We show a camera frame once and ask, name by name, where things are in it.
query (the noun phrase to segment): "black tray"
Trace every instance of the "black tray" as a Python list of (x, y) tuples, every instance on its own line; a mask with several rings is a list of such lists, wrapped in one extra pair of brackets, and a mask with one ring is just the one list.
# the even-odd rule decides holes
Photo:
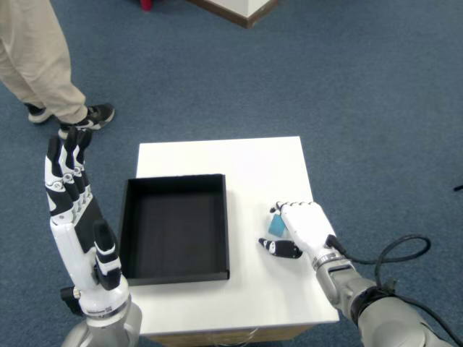
[(119, 244), (132, 286), (228, 279), (225, 176), (128, 180)]

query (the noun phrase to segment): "black sneaker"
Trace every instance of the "black sneaker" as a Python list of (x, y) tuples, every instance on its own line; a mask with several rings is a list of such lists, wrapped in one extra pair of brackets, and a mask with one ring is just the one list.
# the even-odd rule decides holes
[(67, 138), (67, 133), (72, 126), (75, 126), (77, 130), (99, 130), (107, 125), (114, 117), (114, 107), (109, 103), (105, 103), (103, 105), (88, 106), (87, 109), (87, 116), (79, 123), (61, 123), (58, 135), (63, 140)]
[(46, 107), (39, 108), (34, 105), (31, 105), (30, 103), (25, 103), (25, 106), (29, 110), (29, 120), (35, 124), (44, 123), (48, 120), (48, 118), (53, 116), (51, 112), (48, 112)]

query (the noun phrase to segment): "white table top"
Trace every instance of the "white table top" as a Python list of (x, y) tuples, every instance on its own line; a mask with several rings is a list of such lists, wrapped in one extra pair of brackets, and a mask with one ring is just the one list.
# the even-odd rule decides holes
[(141, 334), (336, 322), (307, 255), (272, 257), (258, 243), (276, 201), (311, 201), (299, 137), (140, 144), (137, 178), (225, 174), (230, 279), (131, 287)]

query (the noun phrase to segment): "black cable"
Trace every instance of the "black cable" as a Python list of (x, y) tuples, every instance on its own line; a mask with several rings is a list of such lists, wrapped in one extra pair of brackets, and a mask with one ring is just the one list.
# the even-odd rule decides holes
[[(404, 256), (404, 257), (386, 258), (386, 255), (392, 249), (396, 248), (397, 246), (399, 246), (400, 244), (402, 244), (402, 243), (404, 243), (406, 241), (410, 241), (410, 240), (414, 240), (414, 239), (423, 240), (426, 243), (426, 245), (419, 252), (416, 252), (414, 254), (407, 255), (407, 256)], [(361, 260), (361, 259), (357, 259), (355, 257), (352, 257), (350, 254), (347, 253), (346, 249), (342, 246), (341, 242), (339, 242), (339, 240), (333, 235), (328, 236), (328, 238), (326, 239), (326, 245), (329, 246), (329, 247), (335, 248), (339, 253), (341, 253), (342, 255), (344, 255), (346, 258), (350, 259), (353, 262), (357, 262), (359, 264), (364, 264), (364, 265), (375, 265), (375, 279), (376, 279), (376, 287), (378, 289), (384, 290), (384, 291), (390, 293), (391, 296), (395, 296), (395, 297), (401, 299), (402, 301), (407, 302), (408, 304), (419, 307), (420, 309), (422, 309), (423, 311), (428, 313), (432, 318), (434, 318), (436, 320), (437, 323), (439, 323), (439, 325), (441, 325), (441, 327), (449, 334), (449, 336), (455, 341), (455, 343), (459, 347), (463, 347), (463, 341), (460, 340), (456, 336), (456, 334), (451, 330), (451, 328), (432, 309), (430, 309), (426, 305), (421, 304), (420, 302), (418, 302), (418, 301), (416, 301), (414, 299), (407, 298), (405, 296), (400, 296), (400, 295), (395, 294), (395, 290), (394, 290), (395, 281), (393, 281), (392, 285), (388, 284), (386, 286), (384, 286), (381, 283), (381, 266), (384, 263), (387, 263), (387, 262), (405, 262), (407, 260), (413, 260), (413, 259), (416, 259), (416, 258), (422, 256), (424, 253), (429, 251), (429, 249), (431, 248), (431, 241), (430, 241), (430, 239), (428, 237), (418, 235), (418, 234), (411, 234), (411, 235), (403, 236), (400, 239), (397, 239), (396, 241), (391, 242), (380, 253), (378, 259), (375, 259), (375, 260)]]
[[(400, 244), (403, 244), (404, 242), (407, 242), (409, 240), (414, 240), (414, 239), (419, 239), (423, 240), (426, 242), (426, 246), (421, 249), (419, 252), (416, 252), (411, 255), (407, 255), (405, 257), (398, 257), (398, 258), (386, 258), (386, 255), (394, 248), (399, 246)], [(418, 234), (411, 234), (411, 235), (406, 235), (401, 237), (400, 239), (397, 239), (394, 242), (391, 242), (380, 254), (378, 259), (375, 262), (375, 279), (376, 279), (376, 286), (378, 288), (383, 288), (383, 284), (381, 283), (381, 266), (385, 262), (406, 262), (407, 260), (412, 260), (412, 259), (417, 259), (418, 257), (421, 257), (424, 253), (429, 251), (431, 248), (431, 240), (426, 237), (426, 236), (421, 236)]]

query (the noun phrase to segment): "small blue block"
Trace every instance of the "small blue block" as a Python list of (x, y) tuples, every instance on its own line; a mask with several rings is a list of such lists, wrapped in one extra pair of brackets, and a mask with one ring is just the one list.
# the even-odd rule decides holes
[(277, 237), (282, 237), (285, 229), (285, 225), (280, 215), (273, 215), (273, 219), (268, 227), (268, 233)]

